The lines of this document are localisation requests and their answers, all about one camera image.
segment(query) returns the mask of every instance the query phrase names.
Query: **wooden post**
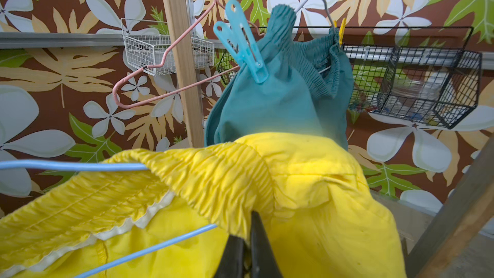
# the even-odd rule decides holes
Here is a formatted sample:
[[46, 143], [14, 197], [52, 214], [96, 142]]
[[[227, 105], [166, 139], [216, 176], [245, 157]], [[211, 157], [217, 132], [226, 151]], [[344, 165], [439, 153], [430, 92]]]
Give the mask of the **wooden post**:
[[[190, 27], [187, 3], [185, 0], [163, 0], [163, 3], [170, 38], [173, 42]], [[182, 88], [197, 82], [190, 35], [183, 38], [173, 49], [173, 58], [177, 67], [178, 87]], [[182, 91], [180, 97], [189, 144], [192, 147], [203, 147], [204, 129], [202, 127], [202, 103], [199, 91], [197, 88], [191, 88]]]
[[494, 215], [494, 136], [406, 259], [408, 278], [435, 278]]

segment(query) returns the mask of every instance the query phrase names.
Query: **white wire basket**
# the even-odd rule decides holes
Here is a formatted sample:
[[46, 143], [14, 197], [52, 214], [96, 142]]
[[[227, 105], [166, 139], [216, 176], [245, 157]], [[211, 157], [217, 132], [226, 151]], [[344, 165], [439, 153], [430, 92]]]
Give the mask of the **white wire basket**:
[[[139, 69], [147, 65], [158, 65], [163, 59], [165, 50], [170, 46], [171, 39], [169, 35], [164, 34], [149, 34], [149, 35], [137, 35], [131, 34], [129, 30], [124, 26], [124, 20], [126, 24], [137, 22], [150, 22], [154, 25], [166, 24], [166, 22], [149, 21], [149, 20], [134, 20], [134, 19], [120, 19], [123, 45], [127, 53], [127, 62], [132, 67]], [[214, 65], [214, 43], [207, 40], [192, 37], [192, 53], [194, 56], [194, 63], [196, 69], [205, 68]], [[175, 66], [175, 59], [173, 57], [173, 50], [168, 53], [163, 67], [161, 68], [146, 68], [144, 72], [147, 74], [157, 76], [175, 73], [177, 71]]]

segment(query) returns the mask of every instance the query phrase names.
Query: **wire basket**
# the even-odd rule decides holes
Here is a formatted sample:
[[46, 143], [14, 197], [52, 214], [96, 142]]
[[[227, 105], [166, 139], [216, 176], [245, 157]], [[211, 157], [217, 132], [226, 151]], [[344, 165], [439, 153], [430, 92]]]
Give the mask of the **wire basket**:
[[[164, 25], [166, 22], [149, 21], [149, 20], [132, 20], [121, 19], [123, 45], [127, 55], [127, 62], [132, 67], [139, 69], [147, 65], [158, 65], [163, 59], [165, 50], [171, 45], [171, 38], [169, 35], [137, 35], [130, 34], [124, 27], [124, 20], [126, 24], [132, 21], [150, 22], [153, 25]], [[192, 53], [194, 56], [194, 63], [196, 69], [205, 68], [214, 65], [214, 43], [207, 40], [202, 40], [196, 37], [192, 37]], [[146, 68], [144, 72], [157, 76], [175, 73], [175, 59], [173, 57], [173, 51], [169, 52], [163, 67], [161, 68]]]
[[350, 109], [451, 129], [477, 107], [480, 53], [370, 45], [343, 50], [353, 64]]
[[[216, 70], [219, 73], [221, 73], [233, 68], [236, 65], [237, 63], [233, 59], [232, 55], [227, 50], [224, 50], [223, 54], [221, 55], [221, 58], [219, 59], [219, 63], [216, 66]], [[237, 71], [230, 71], [226, 74], [221, 75], [221, 79], [223, 80], [223, 83], [225, 85], [228, 85], [228, 83], [230, 83], [230, 81], [233, 79], [235, 74], [237, 74]]]

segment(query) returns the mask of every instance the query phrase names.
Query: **white trim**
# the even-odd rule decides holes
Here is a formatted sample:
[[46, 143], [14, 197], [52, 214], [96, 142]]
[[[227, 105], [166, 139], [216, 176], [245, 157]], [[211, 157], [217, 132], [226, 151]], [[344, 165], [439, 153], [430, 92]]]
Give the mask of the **white trim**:
[[156, 213], [160, 209], [163, 209], [164, 207], [167, 207], [168, 205], [170, 205], [170, 203], [173, 201], [174, 196], [175, 196], [175, 194], [173, 192], [167, 192], [163, 196], [161, 201], [148, 207], [146, 209], [146, 213], [144, 214], [144, 216], [139, 218], [137, 221], [133, 221], [132, 219], [127, 218], [127, 219], [125, 219], [124, 223], [119, 227], [115, 226], [111, 230], [106, 231], [106, 232], [90, 234], [90, 237], [82, 243], [79, 243], [75, 246], [67, 246], [67, 247], [63, 247], [63, 248], [60, 248], [60, 249], [55, 250], [55, 251], [51, 251], [47, 256], [43, 257], [40, 262], [34, 264], [33, 266], [30, 266], [29, 268], [27, 268], [21, 264], [13, 265], [11, 268], [9, 268], [5, 272], [3, 272], [0, 275], [0, 278], [12, 277], [15, 274], [17, 274], [23, 270], [26, 270], [26, 269], [29, 269], [32, 272], [42, 272], [48, 266], [53, 264], [53, 262], [58, 260], [60, 257], [62, 257], [67, 252], [78, 250], [78, 249], [81, 249], [81, 248], [89, 246], [89, 245], [93, 245], [96, 243], [97, 239], [107, 240], [107, 239], [112, 238], [114, 236], [124, 234], [126, 232], [129, 232], [134, 225], [138, 228], [143, 229], [148, 225], [148, 223], [151, 221], [151, 219], [156, 215]]

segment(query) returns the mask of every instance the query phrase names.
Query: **pink wire hanger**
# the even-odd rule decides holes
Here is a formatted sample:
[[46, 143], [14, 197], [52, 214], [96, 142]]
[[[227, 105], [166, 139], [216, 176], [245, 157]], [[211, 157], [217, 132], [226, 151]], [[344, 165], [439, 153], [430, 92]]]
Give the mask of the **pink wire hanger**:
[[[113, 87], [113, 90], [112, 90], [112, 94], [113, 94], [113, 99], [115, 100], [115, 103], [121, 107], [121, 108], [124, 108], [124, 109], [128, 109], [128, 108], [135, 108], [135, 107], [139, 107], [139, 106], [143, 106], [143, 105], [146, 105], [148, 104], [149, 102], [152, 102], [152, 101], [155, 101], [155, 100], [159, 100], [159, 99], [163, 99], [163, 98], [166, 98], [168, 96], [171, 96], [171, 95], [174, 95], [174, 94], [178, 94], [179, 92], [181, 91], [184, 91], [184, 90], [187, 90], [189, 88], [192, 88], [192, 87], [195, 87], [195, 86], [198, 86], [198, 85], [201, 85], [203, 83], [206, 83], [208, 81], [211, 81], [213, 80], [214, 78], [216, 77], [219, 77], [220, 75], [223, 75], [223, 74], [226, 74], [228, 72], [231, 72], [237, 68], [239, 68], [239, 66], [234, 66], [233, 68], [229, 69], [229, 70], [226, 70], [224, 72], [221, 72], [219, 74], [216, 74], [216, 75], [213, 75], [212, 77], [208, 77], [207, 79], [204, 79], [202, 81], [199, 81], [199, 82], [196, 82], [194, 84], [190, 84], [188, 86], [185, 86], [183, 88], [180, 88], [180, 89], [177, 89], [175, 91], [172, 91], [172, 92], [169, 92], [169, 93], [166, 93], [164, 95], [161, 95], [161, 96], [157, 96], [157, 97], [154, 97], [154, 98], [150, 98], [150, 99], [147, 99], [147, 100], [144, 100], [144, 101], [141, 101], [141, 102], [136, 102], [136, 103], [132, 103], [132, 104], [129, 104], [129, 105], [125, 105], [123, 104], [122, 102], [119, 101], [118, 99], [118, 96], [117, 96], [117, 91], [125, 84], [127, 83], [127, 81], [129, 79], [131, 79], [132, 77], [135, 77], [137, 76], [138, 74], [140, 74], [142, 71], [144, 71], [144, 69], [146, 68], [161, 68], [163, 65], [164, 65], [164, 62], [166, 60], [166, 56], [168, 55], [168, 53], [186, 36], [188, 35], [192, 29], [194, 29], [197, 24], [199, 24], [204, 17], [206, 17], [206, 15], [213, 9], [214, 5], [219, 5], [221, 8], [225, 9], [225, 6], [222, 5], [219, 0], [214, 0], [213, 3], [206, 9], [206, 11], [180, 36], [178, 37], [178, 39], [176, 39], [164, 52], [163, 54], [163, 59], [161, 60], [161, 63], [158, 64], [158, 65], [147, 65], [147, 66], [144, 66], [144, 67], [141, 67], [139, 68], [138, 70], [132, 72], [131, 74], [127, 75], [126, 77], [122, 78], [120, 81], [118, 81], [115, 86]], [[249, 22], [250, 25], [252, 25], [255, 29], [256, 29], [256, 33], [257, 35], [259, 36], [263, 36], [264, 34], [263, 33], [260, 33], [259, 32], [259, 28], [254, 25], [253, 23]]]

